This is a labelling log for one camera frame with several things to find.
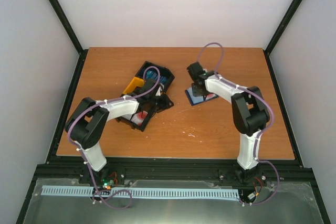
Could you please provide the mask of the blue leather card holder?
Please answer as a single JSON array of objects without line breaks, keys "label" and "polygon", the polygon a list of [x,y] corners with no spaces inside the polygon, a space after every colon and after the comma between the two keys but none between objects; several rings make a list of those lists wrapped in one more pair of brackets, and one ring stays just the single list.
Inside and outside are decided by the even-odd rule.
[{"label": "blue leather card holder", "polygon": [[205,100],[205,98],[203,98],[203,97],[194,97],[192,95],[192,88],[191,87],[189,87],[188,89],[185,90],[185,94],[186,94],[186,96],[188,98],[188,101],[189,101],[191,106],[195,106],[195,105],[213,100],[213,99]]}]

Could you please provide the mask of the red white credit card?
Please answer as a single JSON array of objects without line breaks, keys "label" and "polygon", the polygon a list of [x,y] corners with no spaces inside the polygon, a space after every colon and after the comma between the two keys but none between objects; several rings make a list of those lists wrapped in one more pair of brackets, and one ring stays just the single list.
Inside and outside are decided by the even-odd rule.
[{"label": "red white credit card", "polygon": [[214,94],[214,93],[211,93],[211,94],[208,94],[206,97],[205,97],[205,100],[210,100],[210,99],[215,99],[217,98],[217,95]]}]

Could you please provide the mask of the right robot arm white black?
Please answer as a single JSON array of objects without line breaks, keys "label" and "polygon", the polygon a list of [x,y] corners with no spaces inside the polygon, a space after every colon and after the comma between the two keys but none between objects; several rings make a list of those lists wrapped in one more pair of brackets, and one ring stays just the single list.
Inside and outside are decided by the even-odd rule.
[{"label": "right robot arm white black", "polygon": [[231,104],[234,126],[240,135],[235,177],[244,183],[257,172],[261,133],[270,120],[260,89],[230,82],[214,71],[206,71],[199,62],[190,64],[187,71],[193,81],[193,96],[215,94]]}]

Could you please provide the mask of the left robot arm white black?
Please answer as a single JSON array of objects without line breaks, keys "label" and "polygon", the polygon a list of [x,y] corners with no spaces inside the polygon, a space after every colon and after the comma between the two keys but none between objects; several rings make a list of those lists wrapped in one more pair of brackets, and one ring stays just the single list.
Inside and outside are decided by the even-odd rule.
[{"label": "left robot arm white black", "polygon": [[82,99],[65,125],[68,140],[77,147],[84,163],[91,170],[91,178],[97,183],[108,180],[107,160],[102,153],[99,140],[106,123],[125,115],[142,111],[159,113],[173,106],[173,102],[162,90],[159,81],[147,79],[144,85],[132,92],[111,100],[95,101]]}]

